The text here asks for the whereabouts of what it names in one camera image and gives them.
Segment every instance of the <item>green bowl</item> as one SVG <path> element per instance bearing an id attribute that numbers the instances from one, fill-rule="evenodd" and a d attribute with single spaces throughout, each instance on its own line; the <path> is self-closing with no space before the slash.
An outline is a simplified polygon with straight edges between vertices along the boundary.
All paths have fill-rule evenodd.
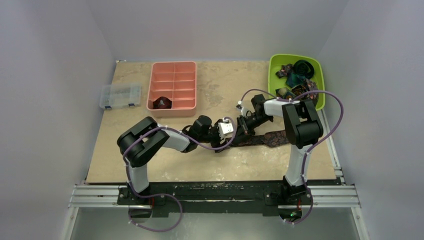
<path id="1" fill-rule="evenodd" d="M 268 92 L 275 95 L 276 89 L 280 89 L 280 88 L 290 89 L 290 87 L 286 85 L 287 77 L 283 77 L 280 79 L 277 77 L 276 72 L 281 70 L 281 65 L 295 64 L 299 60 L 306 60 L 310 62 L 310 64 L 312 64 L 313 69 L 315 70 L 315 74 L 313 75 L 311 80 L 316 83 L 316 86 L 318 87 L 319 90 L 325 90 L 323 69 L 321 68 L 321 64 L 317 60 L 311 57 L 301 56 L 301 55 L 275 54 L 269 60 Z M 323 109 L 325 104 L 326 104 L 326 95 L 323 93 L 319 93 L 318 103 L 315 106 L 316 110 L 318 111 Z"/>

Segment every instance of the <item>beige work surface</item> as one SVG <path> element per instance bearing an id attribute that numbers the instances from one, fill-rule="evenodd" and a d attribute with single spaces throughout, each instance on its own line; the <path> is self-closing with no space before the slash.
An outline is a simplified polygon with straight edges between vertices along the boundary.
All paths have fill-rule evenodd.
<path id="1" fill-rule="evenodd" d="M 146 108 L 151 62 L 119 62 L 113 84 L 140 82 L 141 105 L 131 108 L 105 110 L 94 147 L 87 183 L 122 183 L 127 180 L 124 162 L 117 146 L 118 137 L 144 117 L 150 115 Z M 239 115 L 237 102 L 249 89 L 266 90 L 267 61 L 197 62 L 197 111 L 193 117 L 155 120 L 175 129 L 191 125 L 199 115 L 206 115 L 215 123 L 225 116 L 234 120 Z M 250 99 L 259 92 L 250 92 L 244 102 L 251 108 Z M 255 129 L 256 134 L 284 129 L 283 120 L 274 118 Z M 246 146 L 214 153 L 202 147 L 192 152 L 180 153 L 161 148 L 148 163 L 151 182 L 159 181 L 248 181 L 281 180 L 289 165 L 290 146 L 276 148 Z M 317 146 L 311 155 L 309 179 L 334 179 L 335 173 L 327 143 Z"/>

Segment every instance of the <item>metal frame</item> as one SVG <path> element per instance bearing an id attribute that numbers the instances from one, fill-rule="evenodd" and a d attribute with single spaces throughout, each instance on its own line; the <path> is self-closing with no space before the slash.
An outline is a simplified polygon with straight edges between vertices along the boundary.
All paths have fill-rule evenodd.
<path id="1" fill-rule="evenodd" d="M 330 126 L 324 110 L 318 112 L 324 126 L 324 135 L 330 131 Z M 326 140 L 336 177 L 342 185 L 309 186 L 313 195 L 314 208 L 351 208 L 354 222 L 360 240 L 369 240 L 367 228 L 361 212 L 361 204 L 355 186 L 346 185 L 340 167 L 339 158 L 334 146 L 333 137 Z M 129 208 L 129 205 L 117 205 L 119 188 L 125 185 L 76 185 L 68 205 L 65 226 L 61 239 L 70 240 L 78 216 L 79 208 Z M 279 209 L 296 208 L 297 206 L 279 205 Z M 131 205 L 132 209 L 150 209 L 149 205 Z"/>

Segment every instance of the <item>white wall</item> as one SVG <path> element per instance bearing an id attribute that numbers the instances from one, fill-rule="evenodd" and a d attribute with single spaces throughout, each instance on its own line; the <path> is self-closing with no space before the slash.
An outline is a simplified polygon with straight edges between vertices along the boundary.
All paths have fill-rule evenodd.
<path id="1" fill-rule="evenodd" d="M 118 60 L 316 57 L 348 0 L 87 0 Z"/>
<path id="2" fill-rule="evenodd" d="M 318 56 L 334 139 L 373 240 L 423 239 L 424 1 L 351 0 Z M 339 110 L 328 101 L 331 124 Z"/>
<path id="3" fill-rule="evenodd" d="M 59 239 L 114 61 L 85 0 L 0 3 L 0 239 Z"/>

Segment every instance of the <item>purple cable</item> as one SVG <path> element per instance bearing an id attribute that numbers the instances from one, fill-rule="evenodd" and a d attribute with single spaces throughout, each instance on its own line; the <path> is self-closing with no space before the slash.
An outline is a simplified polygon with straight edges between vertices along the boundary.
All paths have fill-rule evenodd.
<path id="1" fill-rule="evenodd" d="M 268 95 L 270 95 L 271 97 L 273 97 L 273 98 L 275 98 L 275 99 L 279 99 L 279 97 L 276 97 L 275 95 L 273 95 L 273 94 L 271 94 L 271 93 L 269 93 L 269 92 L 267 92 L 267 91 L 264 91 L 264 90 L 261 90 L 261 89 L 257 89 L 257 88 L 252 88 L 252 89 L 247 90 L 247 91 L 243 94 L 243 96 L 241 97 L 240 101 L 243 101 L 243 99 L 245 99 L 246 94 L 250 93 L 251 91 L 258 91 L 258 92 L 262 92 L 262 93 L 264 93 L 264 94 L 268 94 Z"/>
<path id="2" fill-rule="evenodd" d="M 167 193 L 157 193 L 157 194 L 152 194 L 152 195 L 140 195 L 135 189 L 134 189 L 134 186 L 133 186 L 133 183 L 131 182 L 131 178 L 130 178 L 130 165 L 129 165 L 129 162 L 127 162 L 127 160 L 126 160 L 126 157 L 127 157 L 127 154 L 128 154 L 128 152 L 136 145 L 136 144 L 138 144 L 139 142 L 141 142 L 144 138 L 146 138 L 147 136 L 149 136 L 150 134 L 152 134 L 152 133 L 154 133 L 154 132 L 156 132 L 156 131 L 159 131 L 159 130 L 161 130 L 161 129 L 164 129 L 164 130 L 170 130 L 170 131 L 173 131 L 173 132 L 175 132 L 175 133 L 177 133 L 177 134 L 181 134 L 181 135 L 183 135 L 184 137 L 186 137 L 186 138 L 188 138 L 188 139 L 190 139 L 192 142 L 194 142 L 195 144 L 197 144 L 197 145 L 199 145 L 200 147 L 202 147 L 202 148 L 205 148 L 205 149 L 209 149 L 209 150 L 221 150 L 221 149 L 225 149 L 226 147 L 228 147 L 230 144 L 231 144 L 231 142 L 233 142 L 233 140 L 234 140 L 234 138 L 236 137 L 236 124 L 234 123 L 234 121 L 233 121 L 233 119 L 231 118 L 231 117 L 229 117 L 229 116 L 226 116 L 226 117 L 224 117 L 224 119 L 228 119 L 228 120 L 230 120 L 231 121 L 231 124 L 232 124 L 232 128 L 234 129 L 234 131 L 233 131 L 233 134 L 232 134 L 232 136 L 231 136 L 231 139 L 226 143 L 226 144 L 224 144 L 223 146 L 220 146 L 220 147 L 210 147 L 210 146 L 206 146 L 206 145 L 203 145 L 203 144 L 201 144 L 200 142 L 198 142 L 197 140 L 195 140 L 194 138 L 192 138 L 191 136 L 188 136 L 188 135 L 185 135 L 184 133 L 182 133 L 181 131 L 178 131 L 178 130 L 176 130 L 176 129 L 174 129 L 174 128 L 170 128 L 170 127 L 167 127 L 167 126 L 159 126 L 159 127 L 156 127 L 156 128 L 153 128 L 152 130 L 150 130 L 150 131 L 148 131 L 148 132 L 146 132 L 144 135 L 142 135 L 142 136 L 140 136 L 140 138 L 138 138 L 135 142 L 133 142 L 124 152 L 123 152 L 123 154 L 122 154 L 122 159 L 123 159 L 123 161 L 125 162 L 125 171 L 126 171 L 126 176 L 127 176 L 127 178 L 128 178 L 128 183 L 129 183 L 129 187 L 131 188 L 131 191 L 132 191 L 132 193 L 136 196 L 136 197 L 138 197 L 138 198 L 141 198 L 141 199 L 148 199 L 148 198 L 153 198 L 153 197 L 157 197 L 157 196 L 167 196 L 167 197 L 170 197 L 170 198 L 172 198 L 173 200 L 175 200 L 176 201 L 176 203 L 178 204 L 178 207 L 179 207 L 179 218 L 178 218 L 178 220 L 176 221 L 176 223 L 174 224 L 174 225 L 172 225 L 172 226 L 170 226 L 170 227 L 168 227 L 168 228 L 164 228 L 164 229 L 154 229 L 154 228 L 150 228 L 150 227 L 147 227 L 147 226 L 143 226 L 143 225 L 140 225 L 140 224 L 138 224 L 137 222 L 135 222 L 132 218 L 131 218 L 131 214 L 130 214 L 130 211 L 128 211 L 128 218 L 129 218 L 129 222 L 130 223 L 132 223 L 132 224 L 134 224 L 135 226 L 137 226 L 137 227 L 139 227 L 139 228 L 142 228 L 142 229 L 146 229 L 146 230 L 149 230 L 149 231 L 152 231 L 152 232 L 157 232 L 157 233 L 162 233 L 162 232 L 167 232 L 167 231 L 169 231 L 169 230 L 172 230 L 172 229 L 174 229 L 176 226 L 178 226 L 178 224 L 180 224 L 180 222 L 181 222 L 181 219 L 183 218 L 183 206 L 181 205 L 181 202 L 180 201 L 178 201 L 178 199 L 175 197 L 175 196 L 173 196 L 173 195 L 171 195 L 171 194 L 167 194 Z"/>

